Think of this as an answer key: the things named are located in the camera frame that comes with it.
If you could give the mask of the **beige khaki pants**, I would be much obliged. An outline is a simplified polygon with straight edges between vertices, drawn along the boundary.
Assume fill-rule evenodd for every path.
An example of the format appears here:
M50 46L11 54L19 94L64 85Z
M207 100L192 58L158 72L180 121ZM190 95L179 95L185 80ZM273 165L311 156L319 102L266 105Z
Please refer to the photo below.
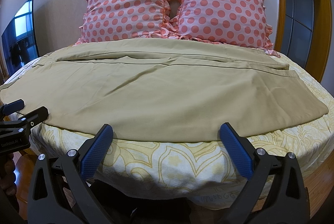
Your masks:
M210 142L228 122L244 137L318 119L322 103L291 70L264 51L186 40L137 38L85 43L42 57L1 86L23 114L44 106L46 123L117 139Z

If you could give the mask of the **black flat screen television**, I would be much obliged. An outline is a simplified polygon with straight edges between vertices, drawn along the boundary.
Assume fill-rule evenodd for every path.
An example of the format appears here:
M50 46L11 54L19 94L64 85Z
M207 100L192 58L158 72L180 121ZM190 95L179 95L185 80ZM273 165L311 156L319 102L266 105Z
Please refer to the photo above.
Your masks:
M16 12L2 36L2 47L9 75L39 57L33 21L33 0Z

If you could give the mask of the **yellow floral bed sheet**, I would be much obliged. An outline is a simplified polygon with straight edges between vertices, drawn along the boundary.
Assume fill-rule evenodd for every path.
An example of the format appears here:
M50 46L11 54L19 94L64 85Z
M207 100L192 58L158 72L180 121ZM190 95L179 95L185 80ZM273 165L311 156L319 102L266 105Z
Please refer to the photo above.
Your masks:
M254 146L264 147L276 155L295 153L303 175L309 175L333 149L333 97L289 58L272 58L288 64L307 88L328 107L328 112L304 124L247 138ZM7 84L23 76L39 60ZM36 153L57 157L69 149L80 147L85 139L93 135L58 128L45 122L33 129L30 139ZM132 197L188 197L199 205L213 209L230 205L243 184L219 138L210 142L171 143L123 140L114 135L97 178Z

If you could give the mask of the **left pink polka dot pillow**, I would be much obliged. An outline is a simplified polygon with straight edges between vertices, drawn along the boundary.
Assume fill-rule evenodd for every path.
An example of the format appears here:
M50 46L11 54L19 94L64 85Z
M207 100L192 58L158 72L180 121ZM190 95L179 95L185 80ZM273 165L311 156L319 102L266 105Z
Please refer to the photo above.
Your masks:
M87 10L77 44L136 37L168 38L171 0L86 0Z

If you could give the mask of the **pink polka dot pillow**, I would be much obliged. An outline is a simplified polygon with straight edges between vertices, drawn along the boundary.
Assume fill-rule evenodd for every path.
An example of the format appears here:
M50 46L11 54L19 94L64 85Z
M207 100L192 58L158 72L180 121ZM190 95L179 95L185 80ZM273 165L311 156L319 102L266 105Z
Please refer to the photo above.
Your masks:
M86 0L87 10L77 44L136 37L168 38L171 0Z
M206 43L262 49L278 56L269 36L265 0L178 0L172 36Z

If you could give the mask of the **right pink polka dot pillow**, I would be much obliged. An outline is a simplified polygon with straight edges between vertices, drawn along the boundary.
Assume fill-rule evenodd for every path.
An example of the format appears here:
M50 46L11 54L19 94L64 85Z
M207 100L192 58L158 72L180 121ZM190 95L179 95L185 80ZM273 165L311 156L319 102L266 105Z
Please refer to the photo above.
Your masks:
M269 36L265 0L178 0L172 36L206 43L262 49L278 56Z

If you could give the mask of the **wooden framed glass door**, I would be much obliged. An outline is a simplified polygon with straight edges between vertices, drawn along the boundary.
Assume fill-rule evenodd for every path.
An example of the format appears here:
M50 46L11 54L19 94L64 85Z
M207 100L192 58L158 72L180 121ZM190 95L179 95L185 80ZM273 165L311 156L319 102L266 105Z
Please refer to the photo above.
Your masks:
M321 81L333 38L331 0L270 0L274 49Z

